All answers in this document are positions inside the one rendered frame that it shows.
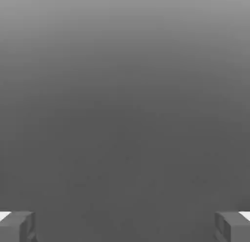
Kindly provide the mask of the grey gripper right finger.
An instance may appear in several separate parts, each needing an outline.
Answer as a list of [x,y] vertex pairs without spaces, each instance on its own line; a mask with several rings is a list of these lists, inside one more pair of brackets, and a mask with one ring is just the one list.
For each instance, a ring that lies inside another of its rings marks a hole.
[[215,212],[215,242],[250,242],[250,211]]

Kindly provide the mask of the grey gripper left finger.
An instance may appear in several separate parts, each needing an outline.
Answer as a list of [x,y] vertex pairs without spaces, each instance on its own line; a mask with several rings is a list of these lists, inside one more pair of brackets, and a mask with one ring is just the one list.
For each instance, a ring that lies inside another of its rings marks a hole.
[[0,242],[37,242],[36,213],[0,211]]

